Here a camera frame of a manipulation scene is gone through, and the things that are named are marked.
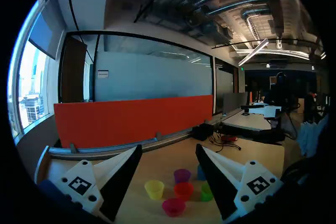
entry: plastic cup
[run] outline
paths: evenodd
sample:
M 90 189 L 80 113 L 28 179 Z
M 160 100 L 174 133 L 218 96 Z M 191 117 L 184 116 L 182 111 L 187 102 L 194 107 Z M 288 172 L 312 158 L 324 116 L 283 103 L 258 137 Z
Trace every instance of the plastic cup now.
M 163 194 L 163 189 L 165 187 L 165 185 L 159 181 L 159 180 L 150 180 L 147 181 L 144 185 L 148 196 L 152 199 L 152 200 L 159 200 L 162 198 L 162 194 Z
M 204 175 L 204 173 L 203 173 L 203 170 L 202 170 L 200 164 L 199 164 L 198 167 L 197 167 L 197 180 L 202 180 L 202 181 L 207 180 L 207 179 L 205 178 L 205 175 Z
M 191 172 L 187 169 L 174 171 L 175 184 L 188 182 L 191 175 Z
M 174 186 L 174 192 L 177 198 L 184 201 L 189 200 L 190 196 L 194 191 L 194 187 L 190 183 L 178 183 Z
M 181 199 L 169 199 L 162 203 L 162 208 L 169 217 L 177 217 L 183 213 L 186 204 Z
M 211 192 L 208 183 L 205 183 L 201 187 L 201 201 L 210 201 L 213 199 L 213 193 Z

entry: purple cup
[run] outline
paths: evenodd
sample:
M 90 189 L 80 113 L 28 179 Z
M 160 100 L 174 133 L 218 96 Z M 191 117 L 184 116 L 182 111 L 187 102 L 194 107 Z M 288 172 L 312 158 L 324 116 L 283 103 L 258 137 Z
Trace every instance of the purple cup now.
M 187 169 L 179 169 L 174 171 L 175 184 L 188 182 L 191 175 L 191 172 Z

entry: green cup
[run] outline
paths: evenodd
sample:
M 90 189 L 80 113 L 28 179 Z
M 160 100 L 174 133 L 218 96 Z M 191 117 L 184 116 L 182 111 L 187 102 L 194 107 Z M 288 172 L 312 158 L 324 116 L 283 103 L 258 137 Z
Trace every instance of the green cup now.
M 210 201 L 213 199 L 213 193 L 211 192 L 210 186 L 208 183 L 202 185 L 201 188 L 201 201 Z

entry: white desk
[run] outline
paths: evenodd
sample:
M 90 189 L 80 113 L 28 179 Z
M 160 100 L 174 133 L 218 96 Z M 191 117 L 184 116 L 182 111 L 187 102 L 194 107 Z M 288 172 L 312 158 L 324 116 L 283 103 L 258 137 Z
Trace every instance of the white desk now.
M 244 110 L 224 119 L 223 123 L 228 126 L 254 131 L 270 129 L 270 124 L 264 119 L 263 115 L 250 113 L 249 116 L 243 116 L 242 113 L 244 113 Z

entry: orange partition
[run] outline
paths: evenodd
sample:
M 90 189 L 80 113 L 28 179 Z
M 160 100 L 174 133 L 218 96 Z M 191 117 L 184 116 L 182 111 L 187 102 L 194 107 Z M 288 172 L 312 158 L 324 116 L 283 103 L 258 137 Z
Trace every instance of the orange partition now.
M 212 118 L 213 96 L 54 104 L 64 148 L 122 145 L 172 134 Z

